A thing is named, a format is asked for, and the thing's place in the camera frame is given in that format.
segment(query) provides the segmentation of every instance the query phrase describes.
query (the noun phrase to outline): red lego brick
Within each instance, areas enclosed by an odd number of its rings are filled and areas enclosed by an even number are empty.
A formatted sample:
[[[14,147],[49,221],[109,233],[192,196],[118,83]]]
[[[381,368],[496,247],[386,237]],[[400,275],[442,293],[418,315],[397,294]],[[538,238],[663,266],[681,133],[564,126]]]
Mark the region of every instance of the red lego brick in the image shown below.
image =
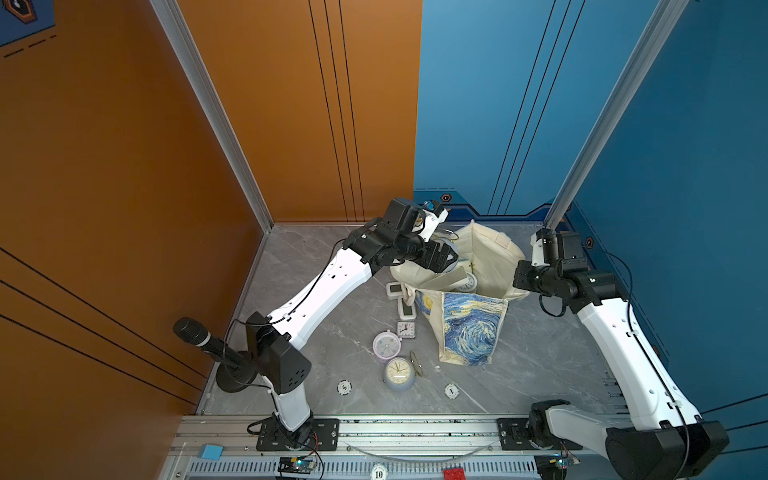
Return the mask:
[[[461,467],[448,468],[447,470],[443,470],[442,477],[445,480],[466,480],[466,477],[464,476],[464,469]]]

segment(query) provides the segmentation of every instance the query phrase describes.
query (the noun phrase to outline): blue sponge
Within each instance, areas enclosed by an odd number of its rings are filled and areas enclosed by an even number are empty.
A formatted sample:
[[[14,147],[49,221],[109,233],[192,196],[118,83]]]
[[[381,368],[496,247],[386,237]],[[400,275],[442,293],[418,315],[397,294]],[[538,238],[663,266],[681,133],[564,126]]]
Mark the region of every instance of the blue sponge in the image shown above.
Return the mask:
[[[223,451],[224,447],[207,443],[200,447],[200,453],[197,454],[197,457],[205,458],[206,460],[218,460],[221,458],[221,452]]]

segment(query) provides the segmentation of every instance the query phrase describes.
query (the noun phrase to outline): blue wall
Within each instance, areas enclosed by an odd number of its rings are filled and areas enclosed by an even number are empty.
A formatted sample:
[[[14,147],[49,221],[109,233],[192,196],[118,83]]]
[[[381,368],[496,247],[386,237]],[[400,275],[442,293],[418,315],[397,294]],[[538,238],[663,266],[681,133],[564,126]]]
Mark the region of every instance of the blue wall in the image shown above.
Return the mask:
[[[669,370],[701,411],[768,392],[766,25],[768,2],[690,2],[576,199],[632,268]],[[758,422],[768,399],[704,417]],[[731,433],[729,449],[768,443],[768,425]],[[766,459],[724,455],[701,478],[765,478]]]
[[[656,4],[425,0],[415,197],[483,215],[550,202]]]

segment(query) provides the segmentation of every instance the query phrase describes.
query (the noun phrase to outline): metal grille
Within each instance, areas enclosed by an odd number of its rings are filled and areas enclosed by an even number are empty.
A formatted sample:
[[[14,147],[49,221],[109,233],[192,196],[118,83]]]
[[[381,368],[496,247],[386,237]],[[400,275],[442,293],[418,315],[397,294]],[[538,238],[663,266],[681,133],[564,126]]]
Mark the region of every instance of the metal grille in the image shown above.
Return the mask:
[[[276,468],[276,457],[255,459],[243,459],[243,457],[227,459],[226,457],[222,457],[221,460],[200,460],[196,458],[190,463],[188,476],[189,478],[212,476],[269,478],[273,476]]]
[[[359,456],[332,457],[325,460],[327,480],[366,480],[377,462]],[[504,455],[488,459],[470,459],[455,464],[428,462],[400,463],[381,462],[392,480],[442,479],[446,468],[464,468],[467,478],[540,478],[536,463],[530,455]],[[188,478],[272,478],[276,475],[277,457],[250,459],[243,457],[221,460],[195,459],[190,463]],[[309,477],[318,478],[319,468]]]

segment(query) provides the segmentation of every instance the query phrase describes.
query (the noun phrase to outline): gray marble floor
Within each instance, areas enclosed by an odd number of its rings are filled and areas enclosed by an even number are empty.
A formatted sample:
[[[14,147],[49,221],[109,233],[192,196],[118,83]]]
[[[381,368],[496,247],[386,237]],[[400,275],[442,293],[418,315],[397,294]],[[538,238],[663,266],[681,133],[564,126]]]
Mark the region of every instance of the gray marble floor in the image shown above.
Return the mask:
[[[539,227],[495,227],[510,236],[528,256],[529,238]],[[245,299],[241,319],[254,310],[267,314],[282,305],[323,267],[331,246],[346,237],[351,227],[275,227],[257,266]],[[405,392],[393,392],[382,382],[383,367],[372,356],[373,337],[394,331],[396,302],[388,300],[384,284],[392,281],[389,268],[346,297],[317,328],[303,349],[313,363],[305,381],[307,399],[317,415],[354,413],[518,413],[533,402],[566,399],[589,412],[612,412],[606,376],[594,341],[576,317],[544,314],[538,296],[510,301],[492,364],[457,366],[437,358],[437,341],[427,320],[419,314],[416,338],[403,340],[402,352],[416,353],[426,377],[416,378]],[[546,303],[559,310],[559,300]],[[242,326],[233,328],[230,343],[245,348]],[[347,396],[336,391],[348,379]],[[443,390],[456,384],[460,394],[448,399]],[[268,414],[273,405],[263,389],[230,394],[215,385],[202,399],[203,414]]]

